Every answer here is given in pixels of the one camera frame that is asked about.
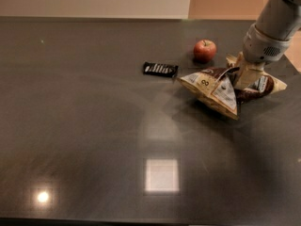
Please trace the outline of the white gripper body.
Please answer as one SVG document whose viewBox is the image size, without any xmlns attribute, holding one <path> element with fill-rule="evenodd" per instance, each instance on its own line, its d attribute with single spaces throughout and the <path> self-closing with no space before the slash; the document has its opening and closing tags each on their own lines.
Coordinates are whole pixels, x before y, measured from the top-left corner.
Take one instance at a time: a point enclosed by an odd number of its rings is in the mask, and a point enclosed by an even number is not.
<svg viewBox="0 0 301 226">
<path fill-rule="evenodd" d="M 291 44 L 290 40 L 275 40 L 264 35 L 254 24 L 244 36 L 243 55 L 250 63 L 279 61 Z"/>
</svg>

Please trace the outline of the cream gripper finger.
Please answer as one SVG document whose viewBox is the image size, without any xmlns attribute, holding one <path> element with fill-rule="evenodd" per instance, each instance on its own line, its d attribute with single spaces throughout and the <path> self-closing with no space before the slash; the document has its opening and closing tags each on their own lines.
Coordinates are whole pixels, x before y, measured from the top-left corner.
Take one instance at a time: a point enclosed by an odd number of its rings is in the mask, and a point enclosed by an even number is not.
<svg viewBox="0 0 301 226">
<path fill-rule="evenodd" d="M 245 59 L 243 53 L 240 53 L 235 63 L 237 71 L 235 72 L 233 86 L 236 89 L 247 88 L 250 84 L 254 83 L 262 75 L 264 75 L 264 65 L 264 62 L 249 62 Z"/>
<path fill-rule="evenodd" d="M 229 69 L 237 67 L 237 57 L 236 56 L 233 56 L 231 54 L 227 54 L 226 55 L 226 60 L 227 60 L 227 67 Z"/>
</svg>

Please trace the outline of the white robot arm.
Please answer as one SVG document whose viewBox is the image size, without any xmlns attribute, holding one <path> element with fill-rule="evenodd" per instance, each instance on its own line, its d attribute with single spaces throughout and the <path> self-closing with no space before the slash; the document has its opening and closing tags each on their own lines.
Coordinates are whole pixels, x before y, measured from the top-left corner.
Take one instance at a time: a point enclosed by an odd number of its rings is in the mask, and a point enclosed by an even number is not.
<svg viewBox="0 0 301 226">
<path fill-rule="evenodd" d="M 264 66 L 279 61 L 301 27 L 301 0 L 268 0 L 246 32 L 235 61 L 233 87 L 245 89 L 264 74 Z"/>
</svg>

